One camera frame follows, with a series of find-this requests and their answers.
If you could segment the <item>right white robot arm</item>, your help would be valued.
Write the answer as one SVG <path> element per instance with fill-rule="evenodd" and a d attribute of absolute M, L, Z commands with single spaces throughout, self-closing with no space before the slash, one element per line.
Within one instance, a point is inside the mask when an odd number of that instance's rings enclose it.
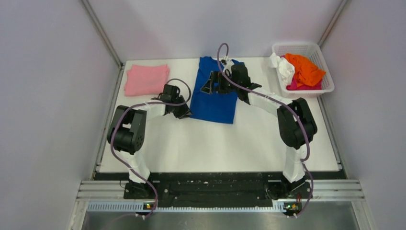
<path fill-rule="evenodd" d="M 317 133 L 317 125 L 304 98 L 295 100 L 280 97 L 253 83 L 243 63 L 228 64 L 212 71 L 200 89 L 206 94 L 237 94 L 239 100 L 274 115 L 278 120 L 279 134 L 286 145 L 285 165 L 281 192 L 294 197 L 305 184 L 304 162 L 310 156 L 310 142 Z"/>

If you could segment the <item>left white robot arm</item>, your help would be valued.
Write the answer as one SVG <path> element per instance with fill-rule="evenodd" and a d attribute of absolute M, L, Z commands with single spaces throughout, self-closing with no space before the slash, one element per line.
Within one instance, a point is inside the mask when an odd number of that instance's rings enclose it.
<path fill-rule="evenodd" d="M 112 155 L 128 170 L 128 188 L 142 198 L 153 194 L 154 186 L 148 181 L 150 170 L 140 153 L 145 142 L 147 122 L 173 114 L 177 119 L 192 115 L 187 101 L 175 85 L 165 84 L 163 91 L 149 101 L 132 106 L 117 106 L 107 136 Z"/>

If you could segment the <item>blue printed t-shirt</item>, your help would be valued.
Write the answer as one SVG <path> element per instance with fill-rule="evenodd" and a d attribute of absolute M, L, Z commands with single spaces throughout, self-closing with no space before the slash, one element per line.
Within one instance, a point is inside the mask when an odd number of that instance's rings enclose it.
<path fill-rule="evenodd" d="M 200 57 L 195 86 L 192 93 L 190 118 L 203 121 L 233 124 L 236 111 L 237 94 L 207 94 L 201 88 L 209 80 L 212 71 L 219 71 L 217 61 L 211 57 Z"/>

